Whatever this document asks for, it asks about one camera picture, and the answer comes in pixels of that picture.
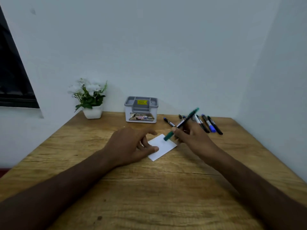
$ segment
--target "person's left arm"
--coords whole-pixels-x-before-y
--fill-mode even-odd
[[[104,174],[117,166],[139,161],[158,151],[158,147],[148,144],[148,133],[157,134],[150,128],[119,129],[103,149],[84,161],[4,200],[0,203],[1,228],[45,229]]]

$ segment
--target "red object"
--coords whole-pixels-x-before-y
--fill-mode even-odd
[[[9,171],[10,169],[1,169],[0,168],[0,178],[4,175],[4,174],[6,174],[7,173],[7,171]]]

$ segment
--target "person's right arm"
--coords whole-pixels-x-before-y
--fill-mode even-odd
[[[192,121],[189,135],[173,127],[174,134],[205,163],[219,171],[273,229],[307,229],[307,208],[217,147]]]

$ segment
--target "white flower pot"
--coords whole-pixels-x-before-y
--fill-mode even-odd
[[[93,106],[93,109],[83,108],[83,113],[87,119],[99,119],[103,111],[103,104]]]

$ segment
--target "person's left hand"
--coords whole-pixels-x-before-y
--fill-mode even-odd
[[[157,152],[156,146],[149,145],[146,134],[157,135],[152,128],[141,130],[124,127],[113,133],[102,149],[103,153],[114,163],[114,166],[128,165]]]

